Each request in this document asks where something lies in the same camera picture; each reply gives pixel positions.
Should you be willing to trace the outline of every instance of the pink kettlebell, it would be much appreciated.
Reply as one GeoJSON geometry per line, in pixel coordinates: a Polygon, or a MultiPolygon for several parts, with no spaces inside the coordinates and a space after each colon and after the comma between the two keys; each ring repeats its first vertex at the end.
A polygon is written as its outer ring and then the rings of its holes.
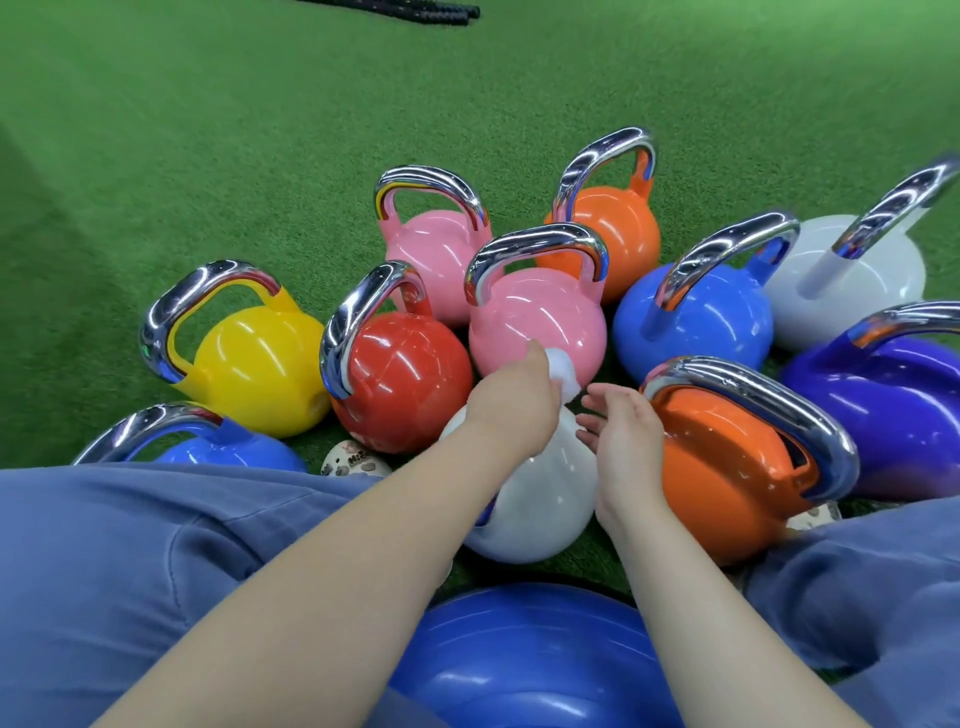
{"type": "MultiPolygon", "coordinates": [[[[373,196],[387,260],[404,260],[420,273],[433,315],[450,328],[466,326],[470,310],[464,298],[464,271],[492,237],[490,217],[476,192],[460,177],[439,167],[410,164],[387,170],[373,196]],[[394,195],[401,189],[435,192],[462,210],[434,209],[402,223],[394,195]]],[[[403,310],[397,292],[391,297],[403,310]]]]}
{"type": "Polygon", "coordinates": [[[570,355],[577,381],[593,381],[607,350],[600,298],[610,255],[603,239],[576,223],[510,232],[487,243],[467,266],[464,294],[470,310],[470,354],[486,376],[522,359],[527,342],[570,355]],[[579,253],[580,278],[553,268],[525,268],[497,280],[504,266],[557,251],[579,253]]]}

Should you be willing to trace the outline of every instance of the yellow kettlebell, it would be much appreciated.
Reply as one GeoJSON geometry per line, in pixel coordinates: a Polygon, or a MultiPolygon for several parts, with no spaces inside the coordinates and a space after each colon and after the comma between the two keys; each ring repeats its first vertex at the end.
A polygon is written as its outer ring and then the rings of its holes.
{"type": "Polygon", "coordinates": [[[150,307],[140,352],[154,374],[191,400],[247,429],[282,438],[310,429],[330,409],[320,376],[323,336],[323,325],[303,313],[272,276],[242,260],[217,260],[150,307]],[[263,305],[214,326],[191,364],[174,346],[180,325],[231,285],[248,286],[263,305]]]}

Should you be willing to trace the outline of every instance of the blue pants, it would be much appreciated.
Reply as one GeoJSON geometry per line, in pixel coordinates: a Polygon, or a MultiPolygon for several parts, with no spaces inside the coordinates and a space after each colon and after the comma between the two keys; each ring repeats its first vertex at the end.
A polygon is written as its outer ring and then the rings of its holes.
{"type": "MultiPolygon", "coordinates": [[[[136,464],[0,471],[0,716],[89,725],[246,578],[374,482],[136,464]]],[[[748,598],[875,728],[960,724],[960,498],[816,529],[748,598]]],[[[387,693],[370,726],[437,721],[387,693]]]]}

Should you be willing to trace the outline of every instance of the hand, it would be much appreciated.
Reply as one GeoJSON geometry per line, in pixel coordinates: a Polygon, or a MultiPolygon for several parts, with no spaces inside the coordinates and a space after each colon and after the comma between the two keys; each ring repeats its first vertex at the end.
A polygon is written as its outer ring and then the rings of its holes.
{"type": "Polygon", "coordinates": [[[539,342],[526,358],[484,377],[467,400],[465,425],[484,427],[502,438],[520,458],[540,454],[560,421],[560,382],[550,381],[550,365],[539,342]]]}
{"type": "Polygon", "coordinates": [[[577,415],[577,437],[597,456],[597,520],[613,536],[623,518],[666,504],[663,495],[663,424],[636,389],[591,384],[577,415]]]}

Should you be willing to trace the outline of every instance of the kettlebell handle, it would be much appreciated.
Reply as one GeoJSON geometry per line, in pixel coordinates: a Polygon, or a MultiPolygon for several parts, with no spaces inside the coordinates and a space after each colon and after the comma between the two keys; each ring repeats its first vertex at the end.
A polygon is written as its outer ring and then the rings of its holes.
{"type": "Polygon", "coordinates": [[[610,267],[610,253],[598,234],[577,223],[551,223],[508,232],[484,245],[470,261],[464,274],[467,303],[486,305],[490,300],[493,275],[508,263],[558,251],[579,253],[588,264],[581,266],[581,289],[599,303],[610,267]]]}
{"type": "Polygon", "coordinates": [[[780,248],[765,266],[776,268],[797,242],[800,220],[788,212],[773,210],[731,225],[705,237],[673,264],[657,288],[654,303],[662,311],[672,312],[701,278],[735,255],[780,240],[780,248]]]}
{"type": "Polygon", "coordinates": [[[555,223],[568,223],[573,220],[573,205],[577,195],[589,179],[607,162],[627,154],[636,149],[636,170],[639,173],[641,154],[646,153],[646,167],[643,170],[643,179],[650,180],[657,168],[657,146],[652,134],[640,127],[626,127],[591,142],[577,153],[577,156],[566,166],[560,177],[560,187],[553,200],[553,217],[555,223]]]}
{"type": "Polygon", "coordinates": [[[414,189],[444,195],[455,203],[467,216],[470,226],[479,232],[490,225],[487,210],[480,196],[466,180],[440,167],[407,164],[388,169],[380,177],[373,192],[373,205],[378,220],[396,217],[394,196],[401,189],[414,189]]]}
{"type": "Polygon", "coordinates": [[[192,432],[210,439],[227,422],[215,412],[192,402],[155,404],[134,412],[108,429],[87,445],[71,464],[127,462],[164,435],[192,432]]]}
{"type": "Polygon", "coordinates": [[[957,181],[960,155],[948,152],[931,161],[887,192],[860,215],[833,243],[833,252],[857,260],[914,210],[930,209],[957,181]]]}
{"type": "Polygon", "coordinates": [[[960,302],[920,301],[891,306],[871,314],[843,335],[870,354],[891,339],[917,333],[960,333],[960,302]]]}
{"type": "Polygon", "coordinates": [[[353,394],[348,373],[353,342],[360,328],[399,286],[403,286],[408,312],[433,315],[417,269],[402,260],[388,260],[364,276],[327,322],[320,343],[320,375],[334,399],[345,400],[353,394]]]}
{"type": "Polygon", "coordinates": [[[140,328],[140,353],[150,370],[176,384],[188,366],[177,355],[174,337],[180,322],[197,311],[226,285],[246,283],[266,303],[278,296],[282,286],[268,273],[243,260],[206,263],[157,299],[140,328]]]}
{"type": "Polygon", "coordinates": [[[804,497],[836,499],[856,483],[860,459],[847,430],[779,382],[715,356],[678,356],[647,376],[643,394],[656,402],[671,390],[685,387],[711,392],[742,407],[803,449],[819,474],[817,484],[804,497]]]}

